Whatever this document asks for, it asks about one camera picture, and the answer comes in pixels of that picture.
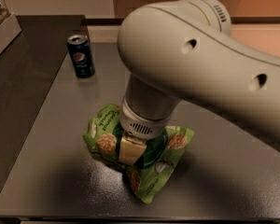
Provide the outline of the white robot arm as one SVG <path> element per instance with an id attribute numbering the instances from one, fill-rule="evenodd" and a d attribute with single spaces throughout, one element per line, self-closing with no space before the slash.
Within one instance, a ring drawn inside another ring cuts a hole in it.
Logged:
<path id="1" fill-rule="evenodd" d="M 119 115 L 121 162 L 139 160 L 182 100 L 280 152 L 280 58 L 232 39 L 231 17 L 218 0 L 134 10 L 119 28 L 118 51 L 131 73 Z"/>

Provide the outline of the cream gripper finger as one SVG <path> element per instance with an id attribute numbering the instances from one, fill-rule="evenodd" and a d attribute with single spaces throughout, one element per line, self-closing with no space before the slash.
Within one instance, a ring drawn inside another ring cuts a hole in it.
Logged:
<path id="1" fill-rule="evenodd" d="M 130 135 L 120 140 L 119 162 L 134 165 L 147 149 L 147 141 Z"/>

